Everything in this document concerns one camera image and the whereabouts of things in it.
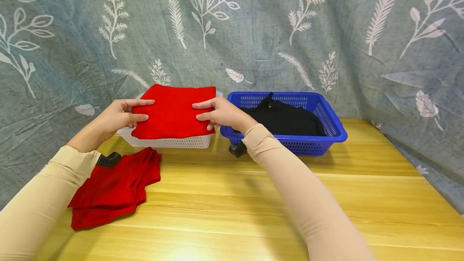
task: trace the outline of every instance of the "black plastic clip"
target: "black plastic clip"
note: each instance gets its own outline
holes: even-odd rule
[[[239,158],[245,153],[247,153],[247,147],[242,141],[240,141],[238,145],[232,144],[231,146],[229,146],[229,151],[230,153],[235,155],[236,158]]]
[[[104,167],[115,167],[116,164],[121,160],[121,154],[117,152],[113,152],[112,154],[105,156],[103,154],[100,155],[98,158],[97,166],[104,166]]]

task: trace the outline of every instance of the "hand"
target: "hand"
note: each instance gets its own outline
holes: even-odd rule
[[[197,115],[200,121],[209,120],[207,129],[211,130],[217,124],[231,126],[233,129],[240,131],[243,135],[257,124],[250,115],[238,109],[237,106],[227,101],[223,97],[215,97],[214,99],[196,103],[192,105],[195,109],[207,109],[214,107],[215,110]]]
[[[127,99],[114,100],[100,115],[86,125],[67,145],[80,152],[96,150],[105,140],[123,127],[134,128],[137,122],[146,121],[148,115],[132,114],[132,107],[153,105],[155,100]]]

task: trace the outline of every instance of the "wooden table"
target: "wooden table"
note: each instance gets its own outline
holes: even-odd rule
[[[302,157],[378,260],[464,260],[464,219],[369,123],[343,120],[348,140]],[[305,243],[263,169],[210,148],[159,149],[161,182],[135,215],[74,233],[67,210],[39,260],[308,260]],[[119,136],[100,151],[131,154]]]

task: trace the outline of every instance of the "folded red shirt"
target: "folded red shirt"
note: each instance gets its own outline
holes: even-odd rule
[[[149,147],[124,155],[113,168],[96,166],[69,204],[71,227],[92,228],[135,212],[146,200],[145,187],[161,179],[160,160],[161,155]]]
[[[153,85],[141,97],[155,100],[154,105],[135,106],[134,114],[147,114],[147,121],[137,123],[132,136],[138,139],[187,138],[210,135],[208,121],[198,121],[196,115],[213,111],[208,109],[193,109],[193,103],[213,99],[216,96],[215,87],[179,88]]]

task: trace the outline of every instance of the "basket rim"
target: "basket rim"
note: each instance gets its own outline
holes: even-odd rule
[[[236,92],[231,92],[227,96],[227,100],[231,102],[232,96],[236,94],[255,94],[255,95],[266,95],[271,93],[271,91],[236,91]],[[338,115],[335,113],[333,110],[332,106],[330,106],[330,103],[327,102],[325,97],[317,92],[272,92],[274,93],[275,96],[282,96],[282,95],[288,95],[288,96],[304,96],[304,95],[313,95],[317,96],[320,100],[324,108],[326,108],[327,112],[330,115],[330,118],[333,121],[333,124],[338,127],[340,130],[340,135],[339,136],[300,136],[300,135],[273,135],[277,140],[281,141],[298,141],[298,142],[345,142],[348,139],[348,133],[345,130],[345,127],[343,126],[343,123],[340,121],[340,118]],[[242,133],[233,133],[232,127],[229,126],[221,126],[220,128],[221,135],[229,138],[229,139],[242,139],[244,138],[244,135]]]

